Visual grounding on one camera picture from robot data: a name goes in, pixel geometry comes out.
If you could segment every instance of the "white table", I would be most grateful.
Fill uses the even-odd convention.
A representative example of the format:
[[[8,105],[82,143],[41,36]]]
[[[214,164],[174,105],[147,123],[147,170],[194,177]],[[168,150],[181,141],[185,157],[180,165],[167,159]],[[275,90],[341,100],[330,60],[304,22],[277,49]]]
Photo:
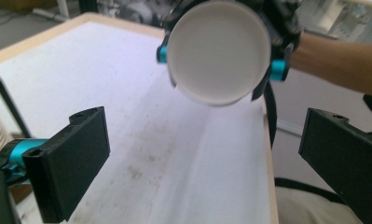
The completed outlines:
[[[209,107],[156,63],[163,31],[84,14],[0,51],[33,136],[103,105],[111,154],[69,223],[278,223],[263,100]],[[0,100],[0,119],[18,128]],[[42,223],[34,197],[18,205]]]

